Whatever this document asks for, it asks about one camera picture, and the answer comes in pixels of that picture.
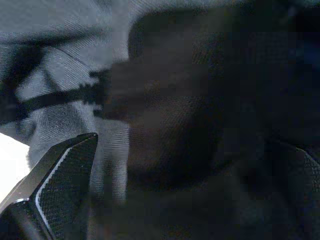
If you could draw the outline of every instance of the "black mesh surface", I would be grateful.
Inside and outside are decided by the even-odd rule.
[[[31,210],[27,201],[21,201],[14,206],[9,207],[1,216],[0,220],[0,240],[27,240],[24,236],[21,226],[17,223],[16,219],[11,214],[11,209],[23,214],[26,219],[24,221],[30,221],[33,225],[34,231],[38,232],[43,239],[47,239],[44,234],[41,224],[37,219],[35,213]]]
[[[81,199],[88,193],[94,137],[69,148],[36,194],[36,205],[57,240],[65,239]]]

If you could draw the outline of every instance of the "black object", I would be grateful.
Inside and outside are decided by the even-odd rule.
[[[62,240],[88,195],[96,133],[49,149],[0,204],[0,240]]]

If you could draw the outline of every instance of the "dark fabric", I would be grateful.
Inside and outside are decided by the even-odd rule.
[[[30,167],[98,133],[91,194],[116,236],[316,239],[263,153],[269,137],[319,144],[317,9],[297,16],[318,1],[238,3],[1,2],[0,132],[30,146]],[[98,228],[91,221],[88,239]]]

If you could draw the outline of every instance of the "gray cloth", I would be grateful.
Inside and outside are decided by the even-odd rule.
[[[129,32],[140,17],[153,11],[207,9],[231,2],[2,1],[0,83],[17,82],[15,96],[18,102],[78,89],[81,84],[92,86],[98,79],[90,77],[91,72],[108,69],[113,63],[129,58]],[[123,201],[127,182],[128,125],[95,116],[94,110],[99,109],[101,106],[82,100],[43,107],[28,112],[23,120],[1,125],[0,132],[30,146],[31,168],[53,145],[79,134],[98,133],[91,191],[101,198],[104,196],[104,176],[107,174],[110,175],[106,178],[110,181],[107,185],[112,187],[110,192],[115,199]]]

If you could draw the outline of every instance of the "white surface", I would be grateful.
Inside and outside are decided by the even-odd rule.
[[[30,170],[29,146],[0,133],[0,202]]]

